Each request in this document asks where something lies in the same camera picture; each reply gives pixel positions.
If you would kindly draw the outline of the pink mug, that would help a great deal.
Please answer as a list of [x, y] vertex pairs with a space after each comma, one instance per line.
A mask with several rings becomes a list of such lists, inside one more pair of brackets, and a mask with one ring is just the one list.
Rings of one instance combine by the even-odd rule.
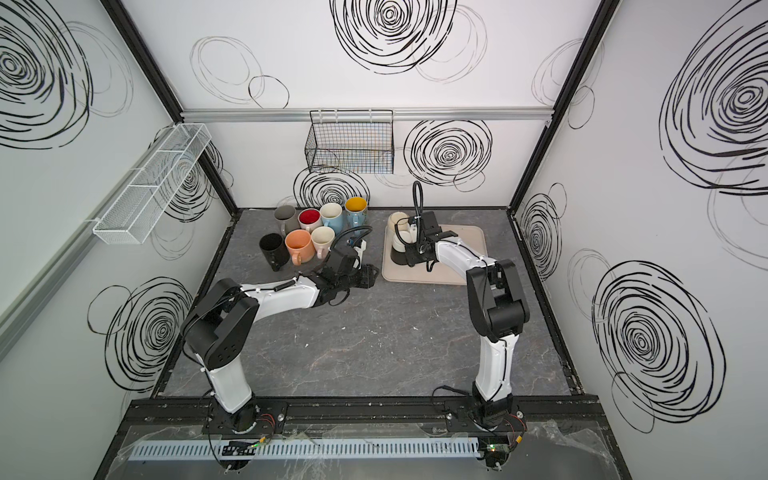
[[312, 231], [311, 240], [318, 259], [324, 260], [327, 257], [335, 236], [335, 231], [327, 226], [320, 226]]

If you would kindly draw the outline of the beige plastic tray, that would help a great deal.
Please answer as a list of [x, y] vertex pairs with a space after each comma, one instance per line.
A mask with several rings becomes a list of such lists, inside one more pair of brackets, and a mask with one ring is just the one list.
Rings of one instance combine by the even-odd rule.
[[458, 246], [441, 244], [438, 248], [439, 259], [430, 272], [427, 271], [426, 263], [420, 263], [414, 267], [396, 264], [394, 262], [396, 251], [393, 249], [394, 231], [387, 229], [382, 262], [384, 279], [395, 283], [464, 286], [466, 271], [474, 267], [492, 265], [495, 262], [487, 253], [485, 235], [481, 228], [469, 225], [442, 225], [442, 229], [451, 230], [457, 234], [457, 237], [450, 237], [448, 241], [458, 243]]

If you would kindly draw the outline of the cream peach mug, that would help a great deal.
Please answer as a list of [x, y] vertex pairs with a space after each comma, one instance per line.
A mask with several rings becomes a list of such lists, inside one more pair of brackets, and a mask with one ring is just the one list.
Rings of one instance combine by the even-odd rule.
[[291, 257], [291, 262], [295, 266], [300, 266], [312, 261], [315, 258], [316, 251], [312, 241], [311, 233], [304, 229], [297, 229], [287, 234], [285, 246]]

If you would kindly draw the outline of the light blue mug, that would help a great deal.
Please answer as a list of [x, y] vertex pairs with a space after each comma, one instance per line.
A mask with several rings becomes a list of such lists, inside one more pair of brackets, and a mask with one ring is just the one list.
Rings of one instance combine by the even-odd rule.
[[335, 202], [324, 204], [320, 208], [322, 223], [331, 228], [336, 235], [339, 235], [344, 229], [344, 209]]

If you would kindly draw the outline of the white red mug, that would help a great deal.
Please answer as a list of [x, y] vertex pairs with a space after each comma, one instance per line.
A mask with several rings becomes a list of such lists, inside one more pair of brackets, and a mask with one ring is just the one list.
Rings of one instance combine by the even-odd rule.
[[298, 221], [300, 227], [309, 233], [312, 233], [317, 228], [323, 226], [322, 215], [320, 211], [315, 208], [302, 210], [298, 215]]

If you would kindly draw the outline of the blue butterfly mug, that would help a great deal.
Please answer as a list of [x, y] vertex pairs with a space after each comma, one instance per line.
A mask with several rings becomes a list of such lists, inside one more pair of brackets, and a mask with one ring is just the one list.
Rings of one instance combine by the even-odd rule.
[[345, 222], [348, 229], [361, 227], [366, 223], [368, 202], [365, 198], [349, 198], [344, 205]]

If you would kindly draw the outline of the grey mug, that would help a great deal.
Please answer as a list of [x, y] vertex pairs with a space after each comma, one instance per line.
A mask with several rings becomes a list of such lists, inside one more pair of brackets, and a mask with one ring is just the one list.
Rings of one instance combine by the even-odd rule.
[[295, 230], [300, 230], [297, 209], [290, 204], [279, 206], [274, 211], [274, 218], [278, 224], [280, 235], [285, 238]]

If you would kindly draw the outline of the white black mug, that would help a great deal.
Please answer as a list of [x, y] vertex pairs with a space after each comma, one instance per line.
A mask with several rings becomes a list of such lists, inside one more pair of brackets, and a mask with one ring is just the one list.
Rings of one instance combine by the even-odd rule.
[[404, 266], [408, 264], [405, 253], [395, 249], [390, 250], [390, 259], [396, 265]]

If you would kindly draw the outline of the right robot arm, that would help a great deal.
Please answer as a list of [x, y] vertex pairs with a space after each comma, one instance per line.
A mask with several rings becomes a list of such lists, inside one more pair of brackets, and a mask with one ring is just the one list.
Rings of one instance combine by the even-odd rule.
[[481, 338], [478, 374], [470, 394], [473, 421], [484, 429], [516, 411], [512, 395], [514, 348], [530, 319], [516, 266], [468, 246], [455, 232], [444, 231], [431, 211], [396, 223], [395, 237], [404, 246], [410, 267], [440, 263], [466, 281], [471, 323]]

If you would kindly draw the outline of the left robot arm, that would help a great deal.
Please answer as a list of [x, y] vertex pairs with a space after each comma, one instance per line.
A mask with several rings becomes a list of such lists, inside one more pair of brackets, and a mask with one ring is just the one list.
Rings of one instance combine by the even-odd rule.
[[241, 360], [253, 325], [284, 312], [330, 304], [340, 293], [370, 289], [379, 273], [379, 268], [361, 260], [357, 249], [342, 246], [307, 273], [261, 284], [223, 278], [210, 288], [188, 314], [181, 336], [204, 369], [213, 399], [235, 433], [252, 430], [259, 411]]

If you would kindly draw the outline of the cream speckled mug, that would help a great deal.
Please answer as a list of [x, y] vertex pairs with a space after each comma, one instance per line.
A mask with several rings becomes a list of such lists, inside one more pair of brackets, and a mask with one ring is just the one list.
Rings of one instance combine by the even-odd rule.
[[388, 218], [388, 232], [392, 236], [392, 248], [399, 253], [405, 253], [406, 246], [413, 242], [408, 218], [409, 215], [405, 212], [394, 212]]

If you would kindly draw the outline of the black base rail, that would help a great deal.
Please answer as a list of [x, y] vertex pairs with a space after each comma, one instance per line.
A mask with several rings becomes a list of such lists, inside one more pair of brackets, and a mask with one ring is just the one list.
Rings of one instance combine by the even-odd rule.
[[158, 397], [134, 400], [126, 424], [193, 424], [209, 422], [217, 431], [234, 423], [270, 431], [294, 424], [426, 423], [460, 430], [479, 423], [485, 428], [520, 413], [524, 421], [592, 419], [604, 416], [593, 395], [513, 396], [490, 407], [466, 396], [395, 397], [254, 397], [236, 413], [215, 398]]

